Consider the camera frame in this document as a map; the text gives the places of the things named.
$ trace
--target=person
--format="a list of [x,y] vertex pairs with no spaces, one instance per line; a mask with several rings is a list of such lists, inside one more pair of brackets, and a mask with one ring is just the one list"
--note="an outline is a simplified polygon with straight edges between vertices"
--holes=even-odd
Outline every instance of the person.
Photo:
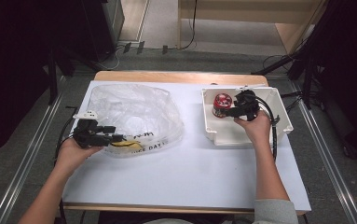
[[[244,128],[254,145],[256,157],[256,200],[254,202],[254,224],[298,223],[294,204],[290,202],[281,182],[269,144],[270,119],[260,110],[256,119],[234,121]],[[20,224],[53,223],[62,191],[70,175],[80,164],[102,147],[80,148],[74,139],[62,143],[56,165],[31,206],[21,217]],[[152,223],[190,223],[179,219],[149,221]]]

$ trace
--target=gray floor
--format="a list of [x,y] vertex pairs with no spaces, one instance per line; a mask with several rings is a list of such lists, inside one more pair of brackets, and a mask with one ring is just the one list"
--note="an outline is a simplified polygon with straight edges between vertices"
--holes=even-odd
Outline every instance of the gray floor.
[[[280,59],[280,57],[272,57],[264,62],[269,55],[275,54],[266,51],[263,52],[264,55],[258,55],[238,54],[236,52],[221,53],[216,52],[216,50],[209,52],[195,50],[197,48],[190,51],[170,50],[163,55],[160,50],[156,49],[145,49],[141,54],[137,54],[136,49],[132,49],[126,54],[123,54],[122,51],[118,52],[118,60],[115,55],[112,55],[103,62],[103,65],[115,67],[118,63],[116,70],[248,74]],[[278,88],[280,93],[293,91],[291,81],[286,78],[285,72],[286,69],[282,67],[267,75],[269,85]],[[76,64],[74,76],[68,77],[65,84],[60,88],[63,92],[62,100],[46,131],[45,139],[43,139],[42,145],[40,145],[34,157],[34,162],[23,186],[18,188],[19,194],[15,195],[10,204],[12,205],[11,210],[10,207],[7,209],[7,212],[4,213],[6,216],[0,223],[17,223],[21,214],[42,187],[52,169],[54,147],[62,125],[72,113],[71,109],[65,107],[81,104],[87,86],[94,75],[95,73],[86,66]],[[289,105],[293,100],[284,99],[283,101],[286,105]],[[21,165],[21,160],[25,156],[27,148],[32,146],[30,145],[31,140],[48,109],[50,109],[48,108],[48,92],[45,92],[12,134],[9,141],[0,148],[0,203],[3,201],[7,188]],[[342,145],[328,117],[316,106],[311,109],[311,112],[320,126],[342,178],[348,185],[357,204],[357,160],[349,159],[344,155]],[[303,182],[308,190],[312,207],[312,211],[307,213],[309,223],[350,223],[300,107],[295,107],[289,116],[295,127],[295,130],[289,134],[289,139]],[[67,211],[69,223],[79,223],[81,214],[82,211]],[[98,212],[87,212],[84,223],[95,223],[97,216]],[[238,216],[237,219],[239,223],[247,223],[246,220],[253,220],[253,216]],[[299,222],[305,223],[304,218],[300,217]]]

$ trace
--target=white plastic box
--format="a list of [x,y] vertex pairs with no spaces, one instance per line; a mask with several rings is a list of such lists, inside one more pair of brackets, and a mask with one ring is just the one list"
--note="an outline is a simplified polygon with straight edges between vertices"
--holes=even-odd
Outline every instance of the white plastic box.
[[[274,118],[280,116],[280,121],[277,123],[277,141],[279,142],[284,134],[290,133],[294,128],[283,106],[280,94],[276,88],[261,87],[251,89],[256,96],[263,99],[271,109]],[[240,91],[236,89],[203,89],[203,110],[205,131],[207,137],[217,146],[251,146],[252,143],[245,134],[244,129],[233,121],[233,118],[218,118],[213,114],[213,101],[219,93],[230,95],[233,101],[236,100],[235,95]],[[270,132],[270,144],[272,143],[272,133]]]

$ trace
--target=white table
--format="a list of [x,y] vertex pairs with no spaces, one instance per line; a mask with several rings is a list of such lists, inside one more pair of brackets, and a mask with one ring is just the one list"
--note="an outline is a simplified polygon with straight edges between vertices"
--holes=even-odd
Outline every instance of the white table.
[[[94,87],[114,83],[120,82],[92,81],[80,111],[86,110]],[[64,207],[86,210],[228,214],[253,211],[254,150],[217,147],[205,137],[200,90],[211,85],[138,83],[162,88],[172,94],[185,124],[183,140],[174,147],[135,157],[116,158],[107,152],[96,153],[69,179],[62,196]],[[185,99],[185,106],[181,104],[182,99]],[[282,182],[295,204],[297,213],[306,213],[311,210],[309,199],[286,135],[278,144],[278,151],[277,167]]]

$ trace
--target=clear plastic bag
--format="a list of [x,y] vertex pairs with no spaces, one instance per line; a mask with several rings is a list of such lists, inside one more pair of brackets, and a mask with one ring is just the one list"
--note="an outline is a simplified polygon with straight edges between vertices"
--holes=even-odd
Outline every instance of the clear plastic bag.
[[184,123],[168,91],[139,84],[102,85],[92,90],[88,110],[102,126],[115,126],[125,141],[105,150],[129,156],[166,148],[181,140]]

